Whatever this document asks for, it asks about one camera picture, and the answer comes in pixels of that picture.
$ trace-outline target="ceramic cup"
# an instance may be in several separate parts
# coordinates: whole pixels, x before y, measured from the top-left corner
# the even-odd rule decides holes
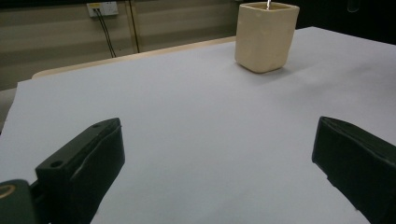
[[[271,3],[239,6],[235,60],[255,73],[285,65],[297,22],[299,7]]]

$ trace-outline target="electrical socket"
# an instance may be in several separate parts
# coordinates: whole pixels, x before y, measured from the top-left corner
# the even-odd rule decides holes
[[[102,16],[112,16],[119,14],[117,2],[89,3],[87,4],[90,17],[97,17],[94,9],[99,9]]]

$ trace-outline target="white table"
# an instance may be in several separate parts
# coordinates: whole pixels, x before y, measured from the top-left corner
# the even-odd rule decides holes
[[[234,42],[19,83],[0,181],[118,117],[126,163],[93,223],[367,223],[312,163],[320,116],[396,145],[396,47],[307,28],[256,75]]]

